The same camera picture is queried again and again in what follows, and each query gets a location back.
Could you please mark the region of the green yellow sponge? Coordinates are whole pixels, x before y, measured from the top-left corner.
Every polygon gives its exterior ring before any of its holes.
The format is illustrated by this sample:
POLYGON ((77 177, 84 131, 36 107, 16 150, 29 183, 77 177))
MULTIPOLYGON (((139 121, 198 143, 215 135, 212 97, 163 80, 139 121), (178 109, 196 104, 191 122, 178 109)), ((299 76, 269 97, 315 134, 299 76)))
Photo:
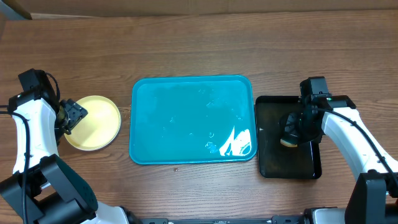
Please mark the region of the green yellow sponge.
POLYGON ((293 142, 291 139, 280 139, 280 143, 281 145, 285 146, 285 147, 297 147, 298 144, 296 142, 293 142))

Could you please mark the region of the green rimmed plate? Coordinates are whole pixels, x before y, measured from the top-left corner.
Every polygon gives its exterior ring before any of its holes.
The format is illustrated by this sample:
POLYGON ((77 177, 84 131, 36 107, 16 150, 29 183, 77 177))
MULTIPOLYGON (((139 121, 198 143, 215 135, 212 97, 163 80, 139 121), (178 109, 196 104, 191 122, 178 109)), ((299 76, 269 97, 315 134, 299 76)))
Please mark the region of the green rimmed plate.
POLYGON ((92 95, 81 98, 77 103, 88 114, 73 128, 65 139, 82 151, 95 151, 109 145, 121 128, 121 114, 118 107, 104 96, 92 95))

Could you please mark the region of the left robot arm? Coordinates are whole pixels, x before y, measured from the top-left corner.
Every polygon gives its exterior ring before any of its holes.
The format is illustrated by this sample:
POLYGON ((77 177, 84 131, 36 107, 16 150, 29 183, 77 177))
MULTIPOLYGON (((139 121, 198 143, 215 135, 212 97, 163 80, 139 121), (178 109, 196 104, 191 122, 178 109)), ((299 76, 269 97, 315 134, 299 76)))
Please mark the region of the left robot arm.
POLYGON ((1 197, 24 223, 137 222, 125 208, 97 201, 88 183, 59 158, 50 103, 16 95, 8 114, 17 127, 17 159, 13 174, 1 182, 1 197))

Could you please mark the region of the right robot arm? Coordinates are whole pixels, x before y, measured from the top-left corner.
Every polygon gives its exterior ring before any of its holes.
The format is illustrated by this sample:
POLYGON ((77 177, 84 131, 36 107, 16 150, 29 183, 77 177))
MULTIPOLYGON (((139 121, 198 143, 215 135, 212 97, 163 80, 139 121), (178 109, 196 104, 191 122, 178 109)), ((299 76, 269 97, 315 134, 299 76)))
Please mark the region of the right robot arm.
POLYGON ((346 95, 309 95, 302 107, 279 121, 281 144, 288 147, 328 136, 337 146, 356 180, 344 211, 345 223, 397 223, 397 160, 377 142, 346 95))

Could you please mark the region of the black rectangular tray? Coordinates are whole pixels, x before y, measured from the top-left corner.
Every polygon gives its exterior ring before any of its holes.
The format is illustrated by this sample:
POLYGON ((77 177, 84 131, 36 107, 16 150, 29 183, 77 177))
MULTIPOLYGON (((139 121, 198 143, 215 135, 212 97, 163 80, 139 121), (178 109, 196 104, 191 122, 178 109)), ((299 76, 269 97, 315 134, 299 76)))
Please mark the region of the black rectangular tray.
POLYGON ((259 172, 265 178, 317 179, 322 175, 319 143, 280 143, 283 115, 302 108, 298 96, 259 96, 255 102, 259 172))

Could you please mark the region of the teal plastic tray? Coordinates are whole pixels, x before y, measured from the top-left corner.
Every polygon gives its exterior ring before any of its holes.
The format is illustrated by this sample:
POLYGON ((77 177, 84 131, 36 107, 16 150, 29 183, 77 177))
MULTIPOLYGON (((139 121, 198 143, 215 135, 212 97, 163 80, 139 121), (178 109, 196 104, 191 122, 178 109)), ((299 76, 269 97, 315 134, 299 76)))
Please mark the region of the teal plastic tray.
POLYGON ((143 78, 132 88, 129 155, 140 165, 241 162, 257 153, 242 75, 143 78))

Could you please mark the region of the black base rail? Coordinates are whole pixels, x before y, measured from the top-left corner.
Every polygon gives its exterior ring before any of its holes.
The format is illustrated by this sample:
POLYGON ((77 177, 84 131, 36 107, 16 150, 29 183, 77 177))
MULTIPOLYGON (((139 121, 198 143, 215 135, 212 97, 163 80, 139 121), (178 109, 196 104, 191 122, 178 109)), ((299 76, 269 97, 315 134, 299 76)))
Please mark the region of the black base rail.
POLYGON ((232 219, 182 219, 137 218, 127 213, 127 222, 133 224, 310 224, 304 215, 275 215, 271 218, 232 218, 232 219))

